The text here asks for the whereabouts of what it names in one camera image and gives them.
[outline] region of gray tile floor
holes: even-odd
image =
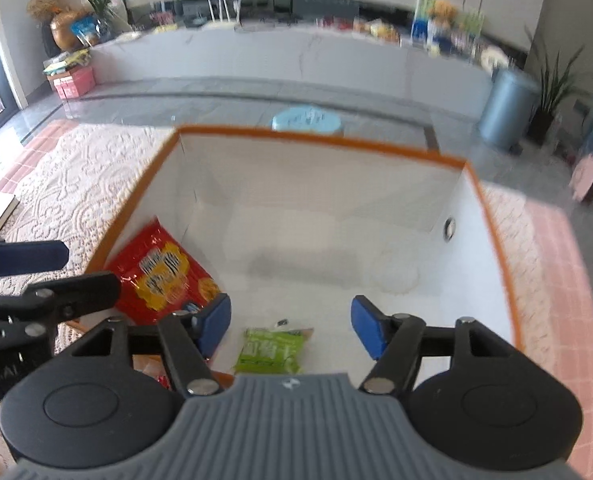
[[[3,137],[9,139],[13,132],[17,144],[20,140],[25,144],[45,123],[59,118],[151,126],[267,126],[278,111],[310,103],[336,110],[343,120],[345,135],[350,137],[425,147],[424,125],[431,125],[441,151],[469,158],[481,179],[563,208],[574,227],[593,286],[593,203],[579,205],[572,200],[567,189],[571,170],[529,144],[525,144],[520,157],[500,153],[478,139],[470,121],[413,103],[266,81],[155,80],[103,85],[79,101],[62,104],[54,94],[39,100],[1,129],[0,151],[4,149]]]

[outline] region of blue stool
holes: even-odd
[[[272,129],[275,132],[311,132],[329,136],[343,134],[343,124],[337,114],[311,106],[279,113],[272,120]]]

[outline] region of white storage box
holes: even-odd
[[[185,127],[88,270],[155,216],[231,297],[216,370],[235,364],[244,329],[287,318],[315,329],[304,372],[347,372],[358,385],[373,365],[350,324],[358,294],[428,325],[472,316],[521,346],[501,246],[462,160],[337,137]],[[425,360],[419,381],[448,364]]]

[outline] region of red package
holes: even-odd
[[[158,219],[147,225],[107,267],[121,280],[116,307],[139,325],[176,310],[197,310],[220,290]]]

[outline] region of gold vase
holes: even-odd
[[[75,34],[70,30],[70,25],[79,21],[81,18],[84,18],[88,14],[89,12],[84,9],[68,10],[67,12],[61,12],[54,17],[52,23],[50,23],[50,29],[52,30],[54,42],[61,50],[64,52],[73,52],[83,48],[81,41],[79,41]]]

